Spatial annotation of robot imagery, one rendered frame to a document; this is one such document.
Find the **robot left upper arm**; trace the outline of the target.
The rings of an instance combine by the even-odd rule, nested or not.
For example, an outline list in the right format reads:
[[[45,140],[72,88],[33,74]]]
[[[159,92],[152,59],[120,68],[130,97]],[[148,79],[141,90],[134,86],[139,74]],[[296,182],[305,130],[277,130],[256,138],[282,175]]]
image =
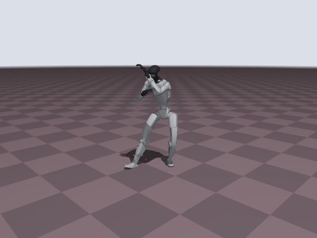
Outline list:
[[[170,83],[169,82],[164,83],[163,86],[160,89],[161,89],[161,92],[158,92],[157,90],[154,90],[154,94],[156,96],[161,95],[162,93],[164,93],[167,90],[170,90],[171,89]]]

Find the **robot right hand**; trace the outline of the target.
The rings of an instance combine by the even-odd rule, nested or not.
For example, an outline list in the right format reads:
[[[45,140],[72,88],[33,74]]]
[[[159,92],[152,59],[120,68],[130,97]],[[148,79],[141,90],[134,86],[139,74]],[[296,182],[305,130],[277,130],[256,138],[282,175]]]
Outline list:
[[[149,95],[149,93],[151,94],[150,91],[152,92],[153,90],[152,90],[152,89],[144,90],[144,91],[142,91],[141,95],[142,95],[142,96],[145,96],[145,95],[147,95],[147,94]],[[149,92],[149,93],[148,93],[148,92]]]

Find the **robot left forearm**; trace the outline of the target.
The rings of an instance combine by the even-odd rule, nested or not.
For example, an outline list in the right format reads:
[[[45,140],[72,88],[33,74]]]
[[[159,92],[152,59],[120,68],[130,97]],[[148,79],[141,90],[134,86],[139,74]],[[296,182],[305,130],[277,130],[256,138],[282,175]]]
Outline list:
[[[150,74],[149,74],[150,75]],[[146,77],[147,78],[147,77]],[[161,89],[157,86],[157,84],[155,83],[155,81],[153,80],[153,78],[150,75],[150,78],[147,78],[148,83],[150,84],[152,89],[156,89],[158,92],[161,92]]]

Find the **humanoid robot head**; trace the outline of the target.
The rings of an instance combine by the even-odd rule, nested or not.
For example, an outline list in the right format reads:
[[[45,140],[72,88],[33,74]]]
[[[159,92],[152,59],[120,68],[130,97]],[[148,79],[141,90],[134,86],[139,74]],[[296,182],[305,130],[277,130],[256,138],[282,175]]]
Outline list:
[[[155,76],[154,77],[152,77],[153,78],[153,80],[155,80],[155,83],[159,83],[158,82],[158,80],[163,80],[163,79],[161,79],[159,76],[158,76],[158,72],[160,71],[160,67],[159,66],[157,66],[157,65],[153,65],[153,66],[151,66],[149,69],[148,69],[148,72],[149,72],[149,74],[151,75],[151,74],[154,74]],[[151,75],[152,76],[152,75]]]

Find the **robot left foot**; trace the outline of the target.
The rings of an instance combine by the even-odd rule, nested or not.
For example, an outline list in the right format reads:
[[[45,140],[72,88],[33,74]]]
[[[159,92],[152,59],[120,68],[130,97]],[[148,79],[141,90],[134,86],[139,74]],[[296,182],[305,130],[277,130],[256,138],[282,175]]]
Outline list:
[[[168,166],[170,166],[170,167],[174,166],[172,160],[170,160],[170,159],[168,160],[168,159],[167,159],[166,162],[167,162],[167,165],[168,165]]]

